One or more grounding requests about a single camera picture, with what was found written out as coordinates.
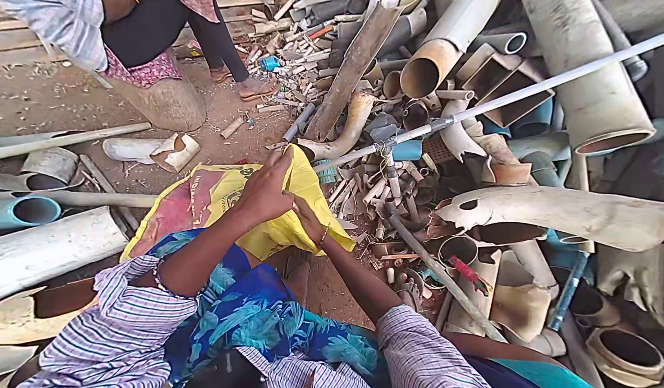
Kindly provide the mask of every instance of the bangle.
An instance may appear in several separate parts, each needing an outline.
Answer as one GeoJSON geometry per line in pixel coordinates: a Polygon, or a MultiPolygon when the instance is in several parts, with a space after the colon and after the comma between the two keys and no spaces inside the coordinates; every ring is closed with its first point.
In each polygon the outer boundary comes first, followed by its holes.
{"type": "Polygon", "coordinates": [[[160,266],[163,262],[164,262],[164,260],[159,260],[159,261],[157,262],[157,265],[155,265],[155,266],[152,268],[152,276],[155,277],[155,283],[157,284],[157,288],[159,288],[159,289],[161,289],[162,291],[164,291],[165,293],[167,293],[167,294],[169,294],[169,295],[175,297],[176,299],[182,299],[182,300],[193,300],[193,299],[197,299],[197,298],[199,298],[200,296],[202,296],[202,294],[205,293],[205,291],[207,290],[207,284],[209,283],[209,280],[207,281],[207,283],[206,283],[202,288],[200,288],[200,291],[198,291],[198,294],[195,295],[195,296],[178,295],[178,294],[174,294],[174,293],[172,293],[171,291],[169,291],[169,289],[166,288],[166,286],[164,286],[164,283],[161,282],[161,278],[159,278],[159,266],[160,266]]]}
{"type": "Polygon", "coordinates": [[[318,249],[322,249],[322,243],[325,242],[325,237],[327,237],[327,232],[330,230],[330,224],[327,224],[327,227],[325,228],[325,233],[322,234],[322,238],[320,239],[320,243],[317,245],[318,249]]]}

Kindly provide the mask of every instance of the yellow plastic bag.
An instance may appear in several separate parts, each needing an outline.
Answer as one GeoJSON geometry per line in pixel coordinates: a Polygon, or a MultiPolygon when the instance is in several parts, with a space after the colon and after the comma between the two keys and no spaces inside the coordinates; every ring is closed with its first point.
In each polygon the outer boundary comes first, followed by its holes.
{"type": "MultiPolygon", "coordinates": [[[[286,172],[283,189],[308,201],[320,223],[330,225],[329,235],[347,251],[352,251],[355,242],[332,215],[317,174],[303,151],[296,145],[290,146],[294,148],[293,161],[286,172]]],[[[213,224],[234,205],[251,174],[261,167],[261,164],[195,167],[189,176],[172,184],[159,196],[123,251],[121,261],[143,255],[169,233],[213,224]]],[[[293,211],[256,226],[236,243],[260,260],[291,245],[315,255],[325,254],[308,237],[293,211]]]]}

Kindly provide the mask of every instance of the white pvc pipe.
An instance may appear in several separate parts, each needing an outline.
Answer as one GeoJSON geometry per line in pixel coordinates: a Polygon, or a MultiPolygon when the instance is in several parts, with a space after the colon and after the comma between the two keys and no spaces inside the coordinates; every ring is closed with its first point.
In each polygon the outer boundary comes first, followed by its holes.
{"type": "Polygon", "coordinates": [[[7,145],[5,147],[0,147],[0,159],[16,156],[19,154],[31,153],[33,151],[43,150],[45,148],[69,146],[71,144],[88,142],[91,140],[103,139],[105,137],[118,136],[131,132],[138,132],[140,130],[150,128],[152,128],[150,123],[130,124],[116,128],[93,130],[91,132],[76,133],[75,135],[54,137],[53,139],[39,140],[37,142],[9,146],[7,145]]]}
{"type": "MultiPolygon", "coordinates": [[[[397,144],[403,143],[407,140],[414,139],[415,137],[427,135],[429,133],[445,128],[453,124],[455,121],[462,121],[470,117],[482,115],[485,112],[501,108],[502,106],[506,106],[509,103],[522,100],[526,97],[530,97],[534,94],[546,91],[548,89],[555,88],[561,84],[572,81],[579,77],[583,77],[584,75],[590,74],[598,69],[603,68],[604,66],[616,64],[617,62],[624,61],[625,59],[630,58],[634,55],[650,51],[662,45],[664,45],[664,33],[652,37],[649,40],[645,40],[641,43],[637,43],[626,50],[617,51],[614,54],[609,55],[605,58],[596,59],[595,61],[579,66],[560,75],[555,75],[552,78],[545,79],[542,82],[538,82],[537,84],[528,86],[516,92],[509,93],[500,98],[494,99],[493,101],[484,103],[483,105],[474,106],[473,108],[467,109],[461,113],[457,113],[452,117],[445,119],[437,119],[428,125],[416,128],[414,130],[410,130],[406,133],[402,133],[401,135],[396,136],[396,143],[397,144]]],[[[320,164],[319,166],[314,167],[313,170],[315,170],[315,172],[320,172],[327,168],[339,166],[343,163],[350,162],[352,160],[363,157],[367,154],[375,153],[378,151],[379,151],[378,145],[375,144],[369,145],[365,148],[359,149],[358,151],[348,153],[338,159],[331,160],[328,163],[320,164]]]]}
{"type": "Polygon", "coordinates": [[[128,238],[99,207],[0,237],[0,299],[121,252],[128,238]]]}

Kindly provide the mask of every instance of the blue pvc pipe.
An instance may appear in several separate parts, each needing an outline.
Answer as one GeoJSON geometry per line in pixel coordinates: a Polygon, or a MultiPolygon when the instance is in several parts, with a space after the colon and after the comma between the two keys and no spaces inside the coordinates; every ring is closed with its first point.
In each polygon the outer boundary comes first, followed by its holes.
{"type": "Polygon", "coordinates": [[[0,230],[37,226],[55,221],[61,207],[51,198],[29,195],[0,201],[0,230]]]}

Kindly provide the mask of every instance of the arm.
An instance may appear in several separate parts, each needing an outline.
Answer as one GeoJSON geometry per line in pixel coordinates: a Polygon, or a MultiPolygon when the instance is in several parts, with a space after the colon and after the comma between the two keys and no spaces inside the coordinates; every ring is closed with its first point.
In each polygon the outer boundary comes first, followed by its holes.
{"type": "MultiPolygon", "coordinates": [[[[159,266],[159,277],[169,291],[196,295],[236,240],[255,226],[291,210],[293,200],[283,195],[281,188],[292,159],[292,148],[284,155],[281,151],[271,153],[263,167],[250,177],[236,205],[159,266]]],[[[157,286],[151,272],[133,285],[157,286]]]]}
{"type": "MultiPolygon", "coordinates": [[[[305,199],[290,192],[285,194],[293,197],[296,204],[293,210],[301,221],[303,229],[314,243],[319,244],[325,227],[320,225],[315,212],[305,199]]],[[[402,304],[399,296],[385,282],[363,267],[333,238],[326,236],[321,248],[327,253],[351,295],[368,314],[373,324],[377,324],[379,318],[389,309],[402,304]]]]}

